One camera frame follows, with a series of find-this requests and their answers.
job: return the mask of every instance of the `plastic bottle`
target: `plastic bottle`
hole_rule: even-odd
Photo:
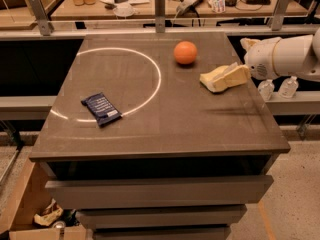
[[[282,82],[278,93],[281,97],[290,99],[295,95],[298,87],[299,87],[299,83],[297,81],[297,77],[292,76],[290,78],[285,79]]]
[[[262,81],[258,86],[258,91],[261,94],[264,101],[270,100],[273,90],[274,84],[272,83],[271,79]]]

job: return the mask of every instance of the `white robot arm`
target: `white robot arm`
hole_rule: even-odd
[[[320,82],[320,29],[314,36],[259,41],[247,50],[244,60],[258,80],[297,76]]]

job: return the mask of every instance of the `orange line on floor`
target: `orange line on floor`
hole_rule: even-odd
[[[258,207],[259,207],[259,211],[264,223],[264,227],[267,231],[267,235],[269,237],[269,240],[276,240],[276,237],[274,236],[271,224],[270,224],[270,220],[269,217],[267,215],[266,209],[264,207],[264,203],[262,200],[260,200],[260,202],[258,203]]]

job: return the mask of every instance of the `concrete floor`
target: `concrete floor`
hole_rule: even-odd
[[[247,205],[247,213],[231,226],[227,240],[320,239],[320,130],[311,127],[301,140],[295,127],[281,127],[291,151],[281,154],[268,174],[274,183],[259,204]],[[36,135],[23,134],[30,146],[22,149],[10,175],[0,188],[0,216],[15,186]],[[0,135],[0,175],[14,154],[5,135]]]

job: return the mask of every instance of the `orange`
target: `orange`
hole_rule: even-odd
[[[182,41],[176,45],[173,51],[175,60],[180,64],[190,64],[197,57],[197,47],[189,41]]]

